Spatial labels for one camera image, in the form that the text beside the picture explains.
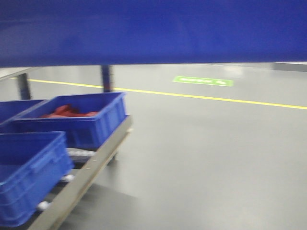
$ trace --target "metal post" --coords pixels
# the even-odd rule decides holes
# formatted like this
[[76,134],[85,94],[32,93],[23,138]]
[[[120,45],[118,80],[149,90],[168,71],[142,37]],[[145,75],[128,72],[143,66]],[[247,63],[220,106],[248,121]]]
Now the metal post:
[[110,65],[101,66],[103,92],[113,91],[112,68]]
[[26,73],[17,76],[18,87],[20,92],[20,97],[22,100],[29,100],[31,99],[31,93],[28,83],[28,76]]

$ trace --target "gray floor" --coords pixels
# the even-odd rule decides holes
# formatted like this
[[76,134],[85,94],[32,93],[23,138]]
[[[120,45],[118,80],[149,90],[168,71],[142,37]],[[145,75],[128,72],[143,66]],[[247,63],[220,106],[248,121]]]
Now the gray floor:
[[[172,82],[177,75],[233,87]],[[268,65],[116,66],[115,86],[307,106],[307,73]],[[98,67],[36,70],[32,79],[99,85]],[[18,99],[15,80],[2,100]],[[34,98],[101,89],[31,82]],[[61,230],[303,230],[307,110],[127,92],[134,131]]]

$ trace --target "blue plastic crate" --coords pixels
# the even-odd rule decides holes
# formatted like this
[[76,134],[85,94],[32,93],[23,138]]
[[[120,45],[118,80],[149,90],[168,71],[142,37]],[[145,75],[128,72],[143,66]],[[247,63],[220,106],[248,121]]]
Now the blue plastic crate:
[[0,226],[25,223],[72,168],[64,132],[0,134]]
[[40,102],[42,102],[42,100],[0,102],[0,132],[15,132],[16,130],[12,126],[11,121],[24,110],[27,110]]
[[[16,119],[20,132],[65,131],[70,148],[100,147],[126,118],[123,92],[59,96],[29,110]],[[40,118],[62,105],[71,104],[81,113],[98,111],[91,117]]]

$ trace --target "red fabric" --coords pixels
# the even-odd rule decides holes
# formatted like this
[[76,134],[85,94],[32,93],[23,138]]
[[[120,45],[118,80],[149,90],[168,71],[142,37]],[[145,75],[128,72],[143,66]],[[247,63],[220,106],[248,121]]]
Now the red fabric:
[[91,111],[88,113],[79,113],[79,109],[73,108],[71,104],[62,105],[52,113],[42,115],[41,118],[56,118],[56,117],[86,117],[86,116],[95,116],[98,112]]

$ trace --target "blue cover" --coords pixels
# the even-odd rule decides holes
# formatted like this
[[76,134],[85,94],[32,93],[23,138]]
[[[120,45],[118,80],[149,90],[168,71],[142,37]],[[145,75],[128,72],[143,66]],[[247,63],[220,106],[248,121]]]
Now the blue cover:
[[0,0],[0,67],[307,61],[306,0]]

